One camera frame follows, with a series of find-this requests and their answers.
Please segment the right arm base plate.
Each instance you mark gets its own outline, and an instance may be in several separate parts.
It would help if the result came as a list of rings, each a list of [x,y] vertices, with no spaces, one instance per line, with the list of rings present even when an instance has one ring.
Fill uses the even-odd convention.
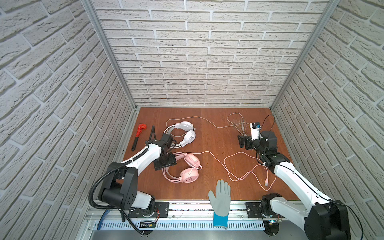
[[[246,210],[248,218],[280,218],[280,215],[274,213],[269,203],[264,201],[260,202],[246,202]]]

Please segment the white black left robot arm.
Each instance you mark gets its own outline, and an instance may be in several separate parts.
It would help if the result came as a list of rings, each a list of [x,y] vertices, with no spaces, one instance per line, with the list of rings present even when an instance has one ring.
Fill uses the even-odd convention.
[[[92,186],[90,204],[97,209],[136,208],[144,210],[145,215],[152,214],[155,211],[155,197],[138,191],[138,177],[151,163],[156,171],[176,165],[176,157],[171,153],[173,142],[170,134],[163,134],[159,140],[146,141],[146,146],[128,160],[111,163],[107,172]]]

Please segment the aluminium corner post right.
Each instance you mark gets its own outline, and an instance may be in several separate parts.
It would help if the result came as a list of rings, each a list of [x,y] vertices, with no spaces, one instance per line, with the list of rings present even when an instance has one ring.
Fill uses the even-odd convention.
[[[317,22],[317,24],[315,25],[314,30],[310,34],[309,39],[305,43],[303,49],[301,50],[298,58],[295,61],[293,67],[291,68],[289,74],[287,75],[287,77],[286,77],[286,79],[285,79],[281,89],[279,90],[276,98],[274,99],[274,101],[273,101],[273,103],[272,103],[272,105],[270,107],[271,111],[273,111],[277,107],[278,102],[280,101],[280,99],[282,98],[285,90],[287,89],[287,87],[289,86],[290,82],[294,78],[295,73],[298,71],[298,69],[300,68],[302,63],[307,58],[307,55],[311,51],[311,49],[314,46],[314,44],[317,42],[320,34],[322,33],[324,27],[327,25],[329,19],[331,18],[332,14],[334,13],[334,11],[337,8],[337,6],[339,5],[339,3],[340,3],[340,0],[330,0],[330,1],[328,1],[327,5],[326,5],[326,7],[324,9],[324,12],[322,13],[322,15],[321,15],[319,21]]]

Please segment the aluminium floor rail left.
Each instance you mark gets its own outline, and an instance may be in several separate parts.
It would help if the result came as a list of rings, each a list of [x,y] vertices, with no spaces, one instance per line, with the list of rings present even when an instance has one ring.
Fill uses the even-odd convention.
[[[129,141],[132,135],[132,132],[135,128],[135,124],[140,112],[140,107],[137,107],[130,116],[127,118],[127,124],[125,126],[125,129],[123,131],[122,137],[120,139],[120,142],[117,147],[117,151],[114,156],[114,162],[122,162],[124,155],[127,151],[127,147],[129,145]]]

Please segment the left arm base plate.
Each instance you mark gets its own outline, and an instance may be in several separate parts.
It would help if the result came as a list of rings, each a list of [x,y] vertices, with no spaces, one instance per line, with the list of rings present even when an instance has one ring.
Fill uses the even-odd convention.
[[[167,218],[170,209],[170,202],[151,203],[147,209],[134,208],[129,210],[130,218],[155,218],[160,215],[160,218]]]

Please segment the grey blue work glove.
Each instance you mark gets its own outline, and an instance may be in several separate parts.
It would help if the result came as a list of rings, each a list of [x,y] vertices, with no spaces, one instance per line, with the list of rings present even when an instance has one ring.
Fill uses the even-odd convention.
[[[209,191],[208,196],[214,211],[214,227],[227,229],[231,206],[231,186],[224,180],[218,180],[216,194],[213,191]]]

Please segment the pink headphones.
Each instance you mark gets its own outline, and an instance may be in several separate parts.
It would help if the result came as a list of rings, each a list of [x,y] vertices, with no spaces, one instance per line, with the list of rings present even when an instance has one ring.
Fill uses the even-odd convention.
[[[163,176],[171,183],[192,183],[196,181],[199,177],[199,170],[203,168],[200,160],[191,153],[176,152],[174,155],[176,161],[183,159],[189,165],[189,168],[183,170],[179,177],[174,177],[169,173],[170,167],[166,167],[162,169]]]

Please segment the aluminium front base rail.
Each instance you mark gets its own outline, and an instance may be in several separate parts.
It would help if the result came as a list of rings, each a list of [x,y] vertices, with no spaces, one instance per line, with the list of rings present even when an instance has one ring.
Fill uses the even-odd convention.
[[[128,238],[133,239],[139,236],[148,236],[160,231],[271,231],[272,236],[280,236],[283,228],[282,224],[289,220],[280,218],[248,218],[246,202],[253,201],[232,201],[228,218],[228,228],[214,227],[214,211],[209,201],[182,201],[164,200],[159,202],[170,202],[170,209],[167,218],[160,218],[158,214],[155,218],[130,218],[123,220],[118,210],[96,210],[89,208],[86,219],[77,240],[89,240],[95,234],[103,231],[127,231]]]

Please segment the aluminium corner post left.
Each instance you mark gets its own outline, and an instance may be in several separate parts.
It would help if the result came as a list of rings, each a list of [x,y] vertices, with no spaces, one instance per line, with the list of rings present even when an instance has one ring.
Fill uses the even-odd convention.
[[[122,70],[121,70],[119,63],[118,63],[118,60],[117,60],[116,55],[113,51],[113,48],[111,47],[111,44],[108,40],[107,34],[106,34],[103,26],[102,26],[102,22],[101,22],[98,14],[97,14],[97,11],[96,11],[92,1],[84,0],[82,2],[84,5],[84,8],[85,8],[85,10],[86,10],[86,12],[90,18],[91,23],[94,26],[95,32],[100,39],[100,43],[102,44],[103,49],[105,50],[106,55],[107,55],[108,59],[110,60],[111,66],[114,69],[116,76],[122,85],[124,93],[128,98],[128,102],[130,103],[133,110],[136,111],[137,105],[135,104],[134,98],[132,97],[132,94],[129,90],[129,87],[128,87],[126,80],[123,76]]]

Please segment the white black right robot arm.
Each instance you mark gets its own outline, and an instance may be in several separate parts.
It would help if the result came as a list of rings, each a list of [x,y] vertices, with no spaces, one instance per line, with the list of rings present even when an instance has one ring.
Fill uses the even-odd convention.
[[[302,207],[296,206],[277,193],[264,195],[259,205],[264,218],[280,215],[301,228],[310,240],[351,239],[347,206],[323,194],[278,152],[274,132],[263,131],[258,139],[238,136],[238,140],[241,148],[255,150],[262,165],[280,178],[303,203]]]

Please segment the red black pipe wrench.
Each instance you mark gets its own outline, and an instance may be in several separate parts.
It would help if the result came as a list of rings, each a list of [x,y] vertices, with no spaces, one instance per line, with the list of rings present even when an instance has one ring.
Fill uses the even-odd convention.
[[[135,149],[136,149],[136,146],[137,146],[140,134],[143,132],[143,130],[146,130],[146,129],[147,129],[147,125],[146,124],[139,124],[138,130],[137,130],[137,133],[136,133],[136,136],[135,136],[135,139],[134,139],[134,143],[133,143],[132,148],[131,148],[132,152],[135,151]]]

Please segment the aluminium corner post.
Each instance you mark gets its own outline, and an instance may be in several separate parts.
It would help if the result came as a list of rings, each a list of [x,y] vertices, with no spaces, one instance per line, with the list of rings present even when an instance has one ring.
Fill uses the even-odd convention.
[[[126,80],[123,76],[122,70],[121,70],[119,63],[118,63],[118,60],[117,60],[116,55],[113,51],[113,48],[111,47],[111,44],[108,40],[107,34],[106,34],[103,26],[102,26],[102,22],[101,22],[98,14],[97,14],[97,11],[96,11],[92,1],[84,0],[82,2],[84,5],[84,8],[85,8],[85,10],[86,10],[86,12],[90,18],[91,23],[94,26],[95,32],[100,39],[100,43],[102,44],[103,49],[105,50],[106,55],[107,55],[108,59],[110,60],[111,66],[114,69],[116,76],[122,85],[124,93],[128,98],[128,102],[130,103],[133,110],[136,111],[137,105],[135,104],[134,98],[132,97],[132,94],[129,90],[129,87],[128,87]]]
[[[307,58],[307,55],[311,51],[311,49],[314,46],[314,44],[317,42],[320,34],[322,33],[324,27],[327,25],[329,19],[331,18],[332,14],[334,13],[334,11],[337,8],[337,6],[339,5],[339,3],[340,3],[340,0],[330,0],[330,1],[328,1],[327,5],[326,5],[326,7],[324,9],[324,12],[322,13],[322,15],[321,15],[319,21],[317,22],[317,24],[315,25],[314,30],[310,34],[309,39],[305,43],[303,49],[301,50],[298,58],[295,61],[293,67],[291,68],[289,74],[287,75],[287,77],[286,77],[286,79],[285,79],[281,89],[279,90],[276,98],[274,99],[274,101],[273,101],[273,103],[272,103],[272,105],[270,107],[271,111],[273,111],[277,107],[278,102],[280,101],[280,99],[282,98],[285,90],[287,89],[287,87],[289,86],[290,82],[294,78],[295,73],[298,71],[298,69],[300,68],[302,63]]]

